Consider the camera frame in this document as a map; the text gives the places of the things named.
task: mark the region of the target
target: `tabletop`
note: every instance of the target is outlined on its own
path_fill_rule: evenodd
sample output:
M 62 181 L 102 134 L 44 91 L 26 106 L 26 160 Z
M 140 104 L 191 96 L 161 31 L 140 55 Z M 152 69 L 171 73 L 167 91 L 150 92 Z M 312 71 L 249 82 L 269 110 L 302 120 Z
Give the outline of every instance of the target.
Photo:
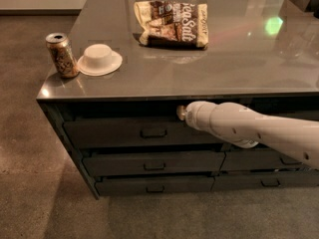
M 206 50 L 141 46 L 136 1 L 150 0 L 87 0 L 70 34 L 75 57 L 102 43 L 123 63 L 71 80 L 52 67 L 38 101 L 318 95 L 319 20 L 290 1 L 172 0 L 207 4 Z

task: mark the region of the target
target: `black drawer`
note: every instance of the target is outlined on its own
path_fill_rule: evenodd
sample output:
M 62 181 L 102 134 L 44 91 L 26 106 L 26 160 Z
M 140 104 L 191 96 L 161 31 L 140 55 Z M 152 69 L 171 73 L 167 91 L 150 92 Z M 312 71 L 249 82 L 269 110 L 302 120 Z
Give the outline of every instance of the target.
M 269 148 L 227 152 L 221 170 L 294 169 L 306 167 L 308 166 Z
M 104 179 L 96 183 L 100 195 L 173 192 L 209 192 L 213 177 L 172 176 L 151 178 Z
M 67 121 L 64 129 L 77 148 L 222 142 L 171 118 L 85 119 Z
M 285 171 L 273 173 L 252 173 L 249 175 L 227 174 L 215 177 L 213 190 L 248 189 L 269 187 L 318 186 L 317 171 Z
M 91 176 L 219 171 L 223 152 L 94 154 L 83 159 Z

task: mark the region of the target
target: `table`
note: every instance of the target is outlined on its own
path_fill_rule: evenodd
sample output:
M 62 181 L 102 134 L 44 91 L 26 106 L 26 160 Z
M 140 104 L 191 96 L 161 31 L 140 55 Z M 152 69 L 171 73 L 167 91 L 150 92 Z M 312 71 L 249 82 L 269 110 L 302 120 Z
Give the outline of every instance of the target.
M 319 120 L 318 19 L 287 0 L 175 0 L 207 3 L 208 49 L 148 48 L 135 1 L 87 0 L 70 34 L 77 59 L 96 43 L 120 53 L 117 71 L 63 80 L 52 67 L 37 97 L 93 194 L 317 186 L 316 170 L 195 131 L 175 109 L 236 102 Z

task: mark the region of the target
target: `soda can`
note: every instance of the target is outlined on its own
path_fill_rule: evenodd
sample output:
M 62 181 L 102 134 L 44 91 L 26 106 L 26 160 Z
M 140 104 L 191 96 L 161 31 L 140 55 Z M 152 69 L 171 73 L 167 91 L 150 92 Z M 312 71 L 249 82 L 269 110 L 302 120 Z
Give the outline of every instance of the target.
M 61 78 L 73 78 L 79 74 L 77 60 L 72 54 L 71 42 L 64 33 L 52 33 L 46 37 L 47 48 Z

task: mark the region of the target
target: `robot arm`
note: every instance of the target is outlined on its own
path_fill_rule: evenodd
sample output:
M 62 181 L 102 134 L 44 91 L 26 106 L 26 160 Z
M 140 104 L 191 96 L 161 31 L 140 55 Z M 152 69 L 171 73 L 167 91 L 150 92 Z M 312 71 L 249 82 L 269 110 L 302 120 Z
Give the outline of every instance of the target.
M 189 126 L 234 145 L 248 148 L 261 142 L 319 168 L 318 121 L 266 116 L 235 103 L 193 102 L 178 107 L 177 114 Z

